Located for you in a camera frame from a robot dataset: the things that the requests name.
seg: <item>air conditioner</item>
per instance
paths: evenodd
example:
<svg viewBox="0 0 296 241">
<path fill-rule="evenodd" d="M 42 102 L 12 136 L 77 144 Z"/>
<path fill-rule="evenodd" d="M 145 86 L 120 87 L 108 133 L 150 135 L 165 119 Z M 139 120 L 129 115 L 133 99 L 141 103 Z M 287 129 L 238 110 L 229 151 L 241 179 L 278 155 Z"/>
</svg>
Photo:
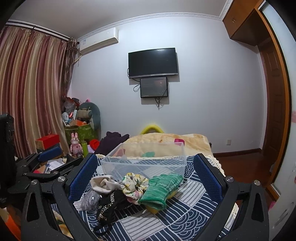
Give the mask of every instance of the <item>air conditioner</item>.
<svg viewBox="0 0 296 241">
<path fill-rule="evenodd" d="M 83 39 L 80 43 L 80 53 L 85 55 L 116 43 L 118 43 L 118 30 L 117 28 L 110 28 Z"/>
</svg>

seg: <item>blue textured pad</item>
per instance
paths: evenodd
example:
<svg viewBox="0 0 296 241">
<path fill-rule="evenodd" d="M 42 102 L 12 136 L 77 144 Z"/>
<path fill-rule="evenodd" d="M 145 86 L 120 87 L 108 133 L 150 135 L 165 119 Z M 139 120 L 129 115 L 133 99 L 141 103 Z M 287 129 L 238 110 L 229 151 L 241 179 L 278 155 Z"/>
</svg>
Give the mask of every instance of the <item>blue textured pad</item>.
<svg viewBox="0 0 296 241">
<path fill-rule="evenodd" d="M 198 154 L 193 158 L 193 167 L 211 200 L 220 203 L 223 199 L 221 185 Z"/>
<path fill-rule="evenodd" d="M 60 156 L 63 153 L 62 149 L 60 147 L 55 147 L 53 149 L 50 149 L 48 151 L 41 152 L 38 161 L 39 162 L 46 162 L 49 161 L 57 156 Z"/>
<path fill-rule="evenodd" d="M 81 171 L 76 175 L 73 182 L 70 184 L 68 197 L 70 202 L 76 202 L 80 200 L 97 167 L 98 159 L 95 154 L 92 154 L 82 167 Z"/>
</svg>

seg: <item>transparent plastic container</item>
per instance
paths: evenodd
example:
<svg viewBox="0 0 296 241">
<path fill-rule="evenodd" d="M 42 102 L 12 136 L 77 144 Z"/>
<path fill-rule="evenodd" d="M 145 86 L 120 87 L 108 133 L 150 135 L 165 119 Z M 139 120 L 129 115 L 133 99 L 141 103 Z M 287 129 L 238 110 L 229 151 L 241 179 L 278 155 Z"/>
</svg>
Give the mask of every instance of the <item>transparent plastic container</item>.
<svg viewBox="0 0 296 241">
<path fill-rule="evenodd" d="M 128 172 L 148 179 L 170 173 L 184 177 L 186 156 L 182 142 L 121 143 L 101 160 L 101 165 L 104 174 L 114 176 L 117 181 Z"/>
</svg>

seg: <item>wooden floor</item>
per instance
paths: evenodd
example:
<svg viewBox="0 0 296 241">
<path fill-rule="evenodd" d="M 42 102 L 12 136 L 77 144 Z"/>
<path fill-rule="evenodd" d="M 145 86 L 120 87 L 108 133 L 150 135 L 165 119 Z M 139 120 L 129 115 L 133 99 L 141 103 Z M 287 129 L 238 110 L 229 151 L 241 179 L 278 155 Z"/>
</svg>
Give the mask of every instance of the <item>wooden floor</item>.
<svg viewBox="0 0 296 241">
<path fill-rule="evenodd" d="M 270 177 L 269 163 L 262 154 L 251 153 L 239 156 L 218 157 L 226 176 L 232 176 L 236 181 L 251 183 L 259 180 L 265 188 Z M 265 191 L 267 206 L 272 202 L 271 197 Z"/>
</svg>

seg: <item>red box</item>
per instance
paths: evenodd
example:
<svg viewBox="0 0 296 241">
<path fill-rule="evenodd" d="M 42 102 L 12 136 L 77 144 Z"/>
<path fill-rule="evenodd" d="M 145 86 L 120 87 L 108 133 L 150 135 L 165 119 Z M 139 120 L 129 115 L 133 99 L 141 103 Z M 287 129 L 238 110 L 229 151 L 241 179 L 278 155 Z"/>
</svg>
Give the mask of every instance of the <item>red box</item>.
<svg viewBox="0 0 296 241">
<path fill-rule="evenodd" d="M 45 137 L 41 137 L 35 141 L 36 148 L 41 150 L 46 150 L 53 145 L 59 143 L 59 135 L 52 134 Z"/>
</svg>

